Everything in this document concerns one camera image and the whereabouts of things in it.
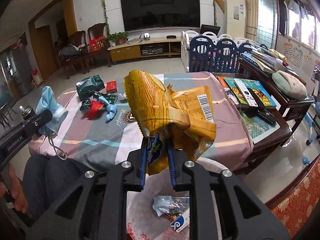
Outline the person left hand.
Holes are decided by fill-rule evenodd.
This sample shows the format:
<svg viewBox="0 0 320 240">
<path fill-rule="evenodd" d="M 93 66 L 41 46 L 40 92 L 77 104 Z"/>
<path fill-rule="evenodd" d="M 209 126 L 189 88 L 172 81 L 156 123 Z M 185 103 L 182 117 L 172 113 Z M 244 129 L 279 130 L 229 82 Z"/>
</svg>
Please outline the person left hand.
<svg viewBox="0 0 320 240">
<path fill-rule="evenodd" d="M 8 174 L 11 180 L 10 193 L 14 198 L 14 208 L 21 213 L 26 214 L 28 211 L 28 202 L 25 198 L 20 180 L 16 176 L 15 169 L 11 163 L 8 164 Z"/>
</svg>

